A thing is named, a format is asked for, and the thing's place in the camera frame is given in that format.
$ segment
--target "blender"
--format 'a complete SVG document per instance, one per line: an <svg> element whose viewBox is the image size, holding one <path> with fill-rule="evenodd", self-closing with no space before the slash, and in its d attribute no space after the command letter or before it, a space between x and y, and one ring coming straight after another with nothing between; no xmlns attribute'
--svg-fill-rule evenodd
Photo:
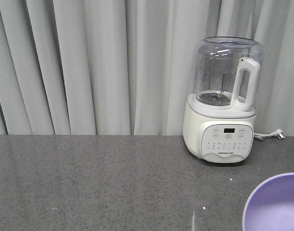
<svg viewBox="0 0 294 231"><path fill-rule="evenodd" d="M244 160L252 147L263 47L247 38L209 37L197 50L183 137L189 151L216 163Z"/></svg>

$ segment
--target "gray countertop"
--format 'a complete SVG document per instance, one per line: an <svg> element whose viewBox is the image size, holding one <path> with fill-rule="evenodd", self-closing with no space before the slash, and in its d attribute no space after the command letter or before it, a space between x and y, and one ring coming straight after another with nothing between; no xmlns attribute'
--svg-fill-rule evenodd
<svg viewBox="0 0 294 231"><path fill-rule="evenodd" d="M241 231L263 180L294 172L294 138L239 164L197 159L181 136L0 135L1 230Z"/></svg>

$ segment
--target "digital display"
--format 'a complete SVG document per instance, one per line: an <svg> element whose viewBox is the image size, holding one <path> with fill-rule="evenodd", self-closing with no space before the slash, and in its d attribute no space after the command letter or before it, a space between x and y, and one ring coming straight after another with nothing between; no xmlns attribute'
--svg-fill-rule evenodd
<svg viewBox="0 0 294 231"><path fill-rule="evenodd" d="M234 133L234 128L225 128L224 133Z"/></svg>

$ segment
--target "plug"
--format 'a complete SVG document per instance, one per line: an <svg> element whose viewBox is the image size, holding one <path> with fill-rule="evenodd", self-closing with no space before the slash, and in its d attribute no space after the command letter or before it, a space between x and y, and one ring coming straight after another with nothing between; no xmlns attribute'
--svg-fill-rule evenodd
<svg viewBox="0 0 294 231"><path fill-rule="evenodd" d="M277 129L276 131L276 137L279 139L279 140L282 140L282 139L285 139L285 135L283 134L283 130L282 129Z"/></svg>

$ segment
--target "white curtain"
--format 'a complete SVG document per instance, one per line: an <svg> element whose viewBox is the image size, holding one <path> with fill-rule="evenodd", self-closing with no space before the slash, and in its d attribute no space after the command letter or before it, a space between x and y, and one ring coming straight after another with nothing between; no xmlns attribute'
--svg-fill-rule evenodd
<svg viewBox="0 0 294 231"><path fill-rule="evenodd" d="M294 0L0 0L0 134L181 135L209 36L265 47L255 130L294 136Z"/></svg>

